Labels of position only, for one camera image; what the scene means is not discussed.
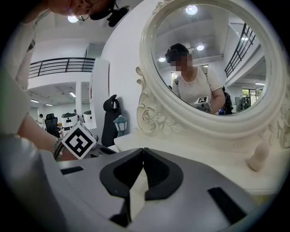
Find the white ornate mirror frame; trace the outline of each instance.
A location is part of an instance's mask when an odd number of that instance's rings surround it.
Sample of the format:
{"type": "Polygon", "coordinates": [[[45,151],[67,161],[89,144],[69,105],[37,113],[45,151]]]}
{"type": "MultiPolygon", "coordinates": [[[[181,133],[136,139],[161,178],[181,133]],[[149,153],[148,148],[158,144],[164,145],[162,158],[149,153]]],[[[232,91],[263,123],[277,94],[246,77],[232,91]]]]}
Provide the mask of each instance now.
{"type": "Polygon", "coordinates": [[[288,148],[290,133],[290,74],[284,48],[263,14],[245,0],[164,0],[159,2],[144,27],[140,42],[142,85],[137,121],[147,135],[190,130],[191,133],[216,139],[242,139],[259,134],[272,144],[282,140],[281,148],[288,148]],[[224,8],[239,16],[255,32],[265,54],[267,73],[262,97],[254,107],[234,116],[217,116],[199,111],[174,95],[160,78],[152,54],[154,41],[162,21],[173,11],[187,6],[208,4],[224,8]]]}

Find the black office chair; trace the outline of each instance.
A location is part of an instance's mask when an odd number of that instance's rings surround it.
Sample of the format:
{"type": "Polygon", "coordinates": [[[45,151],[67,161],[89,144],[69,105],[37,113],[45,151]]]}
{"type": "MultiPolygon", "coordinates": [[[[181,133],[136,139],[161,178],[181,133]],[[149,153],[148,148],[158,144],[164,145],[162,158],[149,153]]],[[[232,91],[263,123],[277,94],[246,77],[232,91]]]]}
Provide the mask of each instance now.
{"type": "Polygon", "coordinates": [[[46,115],[45,119],[45,125],[46,125],[46,131],[50,133],[51,135],[59,138],[59,128],[58,128],[58,118],[52,117],[53,114],[46,115]]]}
{"type": "Polygon", "coordinates": [[[106,114],[101,143],[106,147],[115,145],[114,138],[118,136],[118,132],[113,121],[121,114],[121,108],[116,97],[116,94],[111,96],[104,102],[103,105],[106,114]]]}

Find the ceiling light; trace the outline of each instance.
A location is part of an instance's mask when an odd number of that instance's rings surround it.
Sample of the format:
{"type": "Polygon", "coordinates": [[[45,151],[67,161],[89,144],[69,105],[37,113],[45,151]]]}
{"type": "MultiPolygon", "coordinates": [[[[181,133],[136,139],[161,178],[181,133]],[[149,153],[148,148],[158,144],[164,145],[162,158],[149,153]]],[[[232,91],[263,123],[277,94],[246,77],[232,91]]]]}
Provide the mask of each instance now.
{"type": "Polygon", "coordinates": [[[69,92],[70,95],[72,95],[73,97],[76,97],[76,95],[73,92],[69,92]]]}
{"type": "Polygon", "coordinates": [[[76,18],[76,16],[68,16],[68,20],[71,22],[71,23],[76,23],[78,21],[78,19],[76,18]]]}
{"type": "Polygon", "coordinates": [[[203,45],[199,45],[197,48],[196,48],[198,51],[201,51],[204,49],[204,46],[203,45]]]}
{"type": "Polygon", "coordinates": [[[188,5],[186,8],[185,8],[185,11],[187,14],[189,15],[195,15],[198,11],[198,8],[194,5],[188,5]]]}

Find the white vanity table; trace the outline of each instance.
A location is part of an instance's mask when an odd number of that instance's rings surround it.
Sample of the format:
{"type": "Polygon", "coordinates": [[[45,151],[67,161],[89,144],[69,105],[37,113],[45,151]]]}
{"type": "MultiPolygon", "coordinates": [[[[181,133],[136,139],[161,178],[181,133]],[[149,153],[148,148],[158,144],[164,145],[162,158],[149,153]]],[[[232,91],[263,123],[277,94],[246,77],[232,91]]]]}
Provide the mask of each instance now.
{"type": "Polygon", "coordinates": [[[116,138],[112,149],[149,147],[172,153],[213,167],[252,196],[276,194],[288,171],[290,152],[290,75],[283,47],[263,15],[246,1],[191,1],[190,4],[229,10],[243,19],[259,38],[267,64],[265,86],[254,106],[232,116],[199,111],[164,84],[156,69],[158,57],[153,56],[157,54],[155,41],[162,22],[188,3],[159,2],[145,25],[140,41],[140,66],[136,68],[137,82],[142,88],[137,108],[139,128],[116,138]],[[247,166],[245,159],[265,141],[270,153],[264,168],[256,172],[247,166]]]}

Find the glasses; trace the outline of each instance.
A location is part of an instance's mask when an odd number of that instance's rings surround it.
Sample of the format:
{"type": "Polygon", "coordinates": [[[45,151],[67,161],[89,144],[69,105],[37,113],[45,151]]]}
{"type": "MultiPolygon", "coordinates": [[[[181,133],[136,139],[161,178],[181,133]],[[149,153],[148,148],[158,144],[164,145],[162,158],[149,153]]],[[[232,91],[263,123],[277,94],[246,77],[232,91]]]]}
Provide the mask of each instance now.
{"type": "Polygon", "coordinates": [[[101,0],[85,0],[85,2],[87,2],[88,4],[90,4],[91,6],[90,7],[86,7],[86,8],[83,8],[83,9],[80,9],[78,12],[77,12],[77,16],[76,18],[78,20],[81,20],[81,21],[85,21],[87,20],[90,15],[92,14],[92,7],[100,2],[101,0]]]}

